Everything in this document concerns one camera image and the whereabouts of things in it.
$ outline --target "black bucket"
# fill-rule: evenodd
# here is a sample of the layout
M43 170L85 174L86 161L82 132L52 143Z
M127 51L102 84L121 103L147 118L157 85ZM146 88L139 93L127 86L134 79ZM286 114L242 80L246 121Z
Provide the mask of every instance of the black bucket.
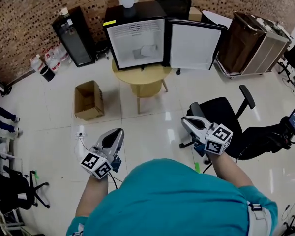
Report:
M46 81L51 81L55 76L54 72L48 66L44 66L40 70L40 74L46 79Z

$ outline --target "black cabinet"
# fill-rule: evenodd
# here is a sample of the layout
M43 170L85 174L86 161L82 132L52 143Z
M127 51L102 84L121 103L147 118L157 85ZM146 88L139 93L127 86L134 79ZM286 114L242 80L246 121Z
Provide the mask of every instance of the black cabinet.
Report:
M66 16L57 17L52 25L76 66L95 62L95 42L80 7L69 10Z

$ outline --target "person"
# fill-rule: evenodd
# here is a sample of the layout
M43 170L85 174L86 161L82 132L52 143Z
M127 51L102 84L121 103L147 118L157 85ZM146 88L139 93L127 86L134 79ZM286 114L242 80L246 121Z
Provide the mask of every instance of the person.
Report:
M12 120L14 123L18 123L20 118L16 115L11 114L9 111L0 107L0 115L8 120ZM18 127L14 127L12 125L6 124L0 120L0 129L4 129L9 131L10 133L14 133L16 137L19 137L22 134L22 131Z
M218 177L170 159L139 165L109 195L107 178L90 177L66 235L246 236L247 201L269 211L272 235L276 203L226 153L209 157Z

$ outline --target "brick wall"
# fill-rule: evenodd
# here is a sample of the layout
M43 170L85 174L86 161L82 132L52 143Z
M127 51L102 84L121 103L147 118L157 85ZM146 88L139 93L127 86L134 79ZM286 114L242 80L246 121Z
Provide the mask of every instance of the brick wall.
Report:
M9 83L25 74L31 57L59 41L51 23L62 7L80 6L97 41L105 38L106 8L116 5L118 0L0 0L0 79ZM192 5L228 17L238 10L279 20L289 32L295 25L295 0L192 0Z

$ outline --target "person's leg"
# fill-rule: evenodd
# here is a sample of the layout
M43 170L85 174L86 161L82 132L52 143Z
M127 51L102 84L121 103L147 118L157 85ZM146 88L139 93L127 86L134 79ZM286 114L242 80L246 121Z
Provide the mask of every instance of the person's leg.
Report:
M14 133L15 129L14 126L6 124L0 120L0 129L4 129L9 131L10 133Z
M9 111L5 110L2 107L0 107L0 115L8 120L12 120L12 121L16 120L16 115L11 114Z

